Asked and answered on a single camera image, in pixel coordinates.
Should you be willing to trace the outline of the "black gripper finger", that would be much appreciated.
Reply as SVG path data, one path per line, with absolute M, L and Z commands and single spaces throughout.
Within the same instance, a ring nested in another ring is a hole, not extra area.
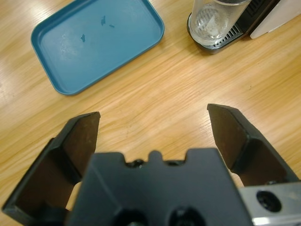
M 95 152 L 100 118 L 92 112 L 68 120 L 26 171 L 2 212 L 23 226 L 63 226 L 74 186 Z
M 237 109 L 208 104 L 213 136 L 227 168 L 243 185 L 298 182 L 299 178 L 265 136 Z

